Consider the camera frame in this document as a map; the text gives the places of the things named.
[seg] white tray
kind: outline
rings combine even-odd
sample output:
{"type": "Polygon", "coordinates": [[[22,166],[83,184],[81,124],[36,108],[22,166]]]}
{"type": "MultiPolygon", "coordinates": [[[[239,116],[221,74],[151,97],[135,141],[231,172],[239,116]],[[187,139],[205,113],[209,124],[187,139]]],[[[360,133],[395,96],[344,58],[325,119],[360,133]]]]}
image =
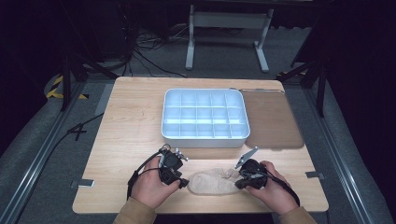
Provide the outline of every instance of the white tray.
{"type": "Polygon", "coordinates": [[[171,147],[241,147],[250,134],[243,96],[232,89],[168,90],[162,134],[171,147]]]}

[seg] human hand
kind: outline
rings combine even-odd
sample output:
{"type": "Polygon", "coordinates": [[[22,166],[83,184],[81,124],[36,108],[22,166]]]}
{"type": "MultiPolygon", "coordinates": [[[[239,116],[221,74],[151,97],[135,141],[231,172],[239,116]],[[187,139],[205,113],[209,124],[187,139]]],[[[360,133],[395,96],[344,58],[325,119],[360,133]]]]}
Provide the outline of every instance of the human hand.
{"type": "Polygon", "coordinates": [[[160,206],[172,193],[177,191],[179,181],[174,181],[170,185],[165,185],[159,176],[158,164],[160,157],[155,157],[149,161],[141,176],[139,176],[132,188],[131,197],[147,205],[152,209],[160,206]]]}
{"type": "MultiPolygon", "coordinates": [[[[271,162],[261,161],[260,163],[266,167],[268,172],[289,184],[271,162]]],[[[262,200],[269,209],[280,215],[299,207],[294,198],[271,178],[268,178],[264,189],[254,189],[251,186],[247,186],[246,189],[251,195],[262,200]]]]}

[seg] aluminum rail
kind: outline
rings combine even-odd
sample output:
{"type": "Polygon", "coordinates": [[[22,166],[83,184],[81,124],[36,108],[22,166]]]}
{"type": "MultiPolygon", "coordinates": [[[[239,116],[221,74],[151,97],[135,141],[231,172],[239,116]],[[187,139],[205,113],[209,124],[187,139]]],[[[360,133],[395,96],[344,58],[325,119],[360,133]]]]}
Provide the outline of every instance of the aluminum rail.
{"type": "Polygon", "coordinates": [[[323,131],[332,164],[334,165],[335,171],[340,177],[341,184],[343,185],[346,196],[349,199],[356,218],[358,219],[359,223],[374,223],[369,212],[367,211],[366,205],[364,204],[363,198],[361,197],[353,175],[350,173],[347,163],[342,158],[337,149],[337,145],[333,140],[332,133],[329,130],[326,120],[321,118],[318,114],[314,93],[310,89],[305,89],[304,94],[308,99],[311,110],[315,114],[315,118],[320,126],[320,129],[323,131]]]}
{"type": "Polygon", "coordinates": [[[10,224],[16,223],[21,216],[24,206],[28,203],[30,196],[35,189],[35,184],[40,177],[40,174],[44,170],[46,161],[49,159],[53,147],[56,144],[59,131],[62,128],[68,114],[73,108],[76,100],[84,89],[85,83],[78,82],[72,92],[70,105],[66,108],[64,112],[59,113],[54,124],[52,125],[47,138],[45,139],[43,145],[37,152],[35,159],[33,160],[30,167],[27,169],[20,185],[12,196],[11,200],[8,202],[6,209],[4,210],[2,216],[0,217],[0,224],[10,224]]]}

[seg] cardboard lid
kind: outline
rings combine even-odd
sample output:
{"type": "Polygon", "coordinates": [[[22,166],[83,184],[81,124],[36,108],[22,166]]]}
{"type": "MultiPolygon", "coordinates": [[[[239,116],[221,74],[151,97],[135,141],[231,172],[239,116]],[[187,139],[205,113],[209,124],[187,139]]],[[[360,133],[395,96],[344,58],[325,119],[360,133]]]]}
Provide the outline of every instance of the cardboard lid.
{"type": "Polygon", "coordinates": [[[248,147],[301,148],[304,139],[283,91],[241,90],[250,135],[248,147]]]}

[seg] brown sleeve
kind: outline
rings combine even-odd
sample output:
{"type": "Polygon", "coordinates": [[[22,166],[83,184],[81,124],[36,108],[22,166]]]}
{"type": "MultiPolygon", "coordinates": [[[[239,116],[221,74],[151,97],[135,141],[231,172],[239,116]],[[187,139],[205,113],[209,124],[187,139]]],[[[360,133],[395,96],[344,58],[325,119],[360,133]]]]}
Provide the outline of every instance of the brown sleeve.
{"type": "Polygon", "coordinates": [[[154,209],[136,199],[129,198],[114,220],[114,224],[151,224],[156,216],[154,209]]]}
{"type": "Polygon", "coordinates": [[[296,208],[279,217],[281,224],[316,224],[303,207],[296,208]]]}

